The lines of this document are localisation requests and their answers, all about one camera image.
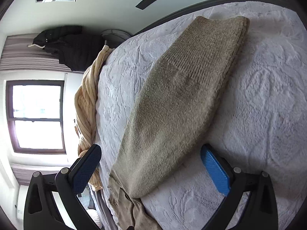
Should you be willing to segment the cream striped blanket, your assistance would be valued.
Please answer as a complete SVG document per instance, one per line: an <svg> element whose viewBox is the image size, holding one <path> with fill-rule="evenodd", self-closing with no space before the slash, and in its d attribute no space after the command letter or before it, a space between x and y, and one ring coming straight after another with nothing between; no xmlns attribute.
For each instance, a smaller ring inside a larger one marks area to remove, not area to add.
<svg viewBox="0 0 307 230"><path fill-rule="evenodd" d="M78 156L83 157L94 144L96 138L96 101L98 82L104 62L112 49L104 45L98 56L83 74L82 82L74 96L76 111L75 131L78 136Z"/></svg>

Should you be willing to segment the brown framed window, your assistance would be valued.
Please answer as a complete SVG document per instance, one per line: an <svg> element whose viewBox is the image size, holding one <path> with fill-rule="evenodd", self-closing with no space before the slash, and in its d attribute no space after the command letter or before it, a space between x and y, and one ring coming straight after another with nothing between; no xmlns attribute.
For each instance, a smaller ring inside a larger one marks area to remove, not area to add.
<svg viewBox="0 0 307 230"><path fill-rule="evenodd" d="M66 154L64 81L6 81L5 99L8 131L15 153Z"/></svg>

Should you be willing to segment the black hanging clothes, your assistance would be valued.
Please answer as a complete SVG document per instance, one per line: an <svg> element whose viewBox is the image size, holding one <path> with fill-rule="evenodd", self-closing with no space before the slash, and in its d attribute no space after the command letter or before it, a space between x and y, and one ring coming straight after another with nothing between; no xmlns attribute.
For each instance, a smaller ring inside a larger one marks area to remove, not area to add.
<svg viewBox="0 0 307 230"><path fill-rule="evenodd" d="M80 25L66 25L42 31L32 44L53 55L71 71L85 71L102 50L105 39L83 33Z"/></svg>

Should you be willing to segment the taupe knit sweater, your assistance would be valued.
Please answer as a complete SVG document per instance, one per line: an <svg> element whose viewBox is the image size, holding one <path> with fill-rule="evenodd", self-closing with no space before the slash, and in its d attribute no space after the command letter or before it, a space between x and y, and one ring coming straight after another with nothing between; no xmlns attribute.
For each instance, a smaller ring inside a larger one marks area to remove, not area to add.
<svg viewBox="0 0 307 230"><path fill-rule="evenodd" d="M199 16L151 69L109 174L109 202L122 229L160 229L141 198L202 143L248 28L243 16Z"/></svg>

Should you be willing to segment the grey striped curtain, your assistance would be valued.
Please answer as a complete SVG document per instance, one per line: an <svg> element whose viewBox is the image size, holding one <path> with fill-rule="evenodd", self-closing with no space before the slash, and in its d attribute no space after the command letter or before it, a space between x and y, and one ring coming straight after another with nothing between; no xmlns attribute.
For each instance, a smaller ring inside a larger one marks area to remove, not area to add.
<svg viewBox="0 0 307 230"><path fill-rule="evenodd" d="M49 53L30 46L36 34L8 36L1 54L1 71L40 70L71 72Z"/></svg>

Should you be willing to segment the white embossed bed cover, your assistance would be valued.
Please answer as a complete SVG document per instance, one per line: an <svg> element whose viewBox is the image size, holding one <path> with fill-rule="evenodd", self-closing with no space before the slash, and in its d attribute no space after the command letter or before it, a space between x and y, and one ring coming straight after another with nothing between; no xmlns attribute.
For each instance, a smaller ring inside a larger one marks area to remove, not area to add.
<svg viewBox="0 0 307 230"><path fill-rule="evenodd" d="M134 100L151 68L198 16L249 18L245 46L206 141L246 173L266 171L279 228L306 198L306 29L298 15L273 4L227 3L199 10L128 39L102 68L96 102L99 173L104 197Z"/></svg>

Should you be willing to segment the black bed frame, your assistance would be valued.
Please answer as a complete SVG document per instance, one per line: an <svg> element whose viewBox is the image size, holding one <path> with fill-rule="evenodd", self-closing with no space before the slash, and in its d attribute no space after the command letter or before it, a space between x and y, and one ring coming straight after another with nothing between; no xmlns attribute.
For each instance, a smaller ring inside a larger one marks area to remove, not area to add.
<svg viewBox="0 0 307 230"><path fill-rule="evenodd" d="M190 5L176 12L173 12L153 22L152 24L146 26L142 30L136 32L134 36L141 34L145 31L148 31L152 28L155 28L157 26L160 26L168 21L171 21L183 15L190 14L192 12L196 12L202 9L206 9L206 8L210 8L210 7L214 7L218 5L223 5L223 4L228 4L228 3L237 3L237 2L263 2L263 3L269 3L269 4L277 5L277 6L295 11L294 6L291 5L291 3L288 0L207 0L207 1L200 2L200 3L196 3L194 5Z"/></svg>

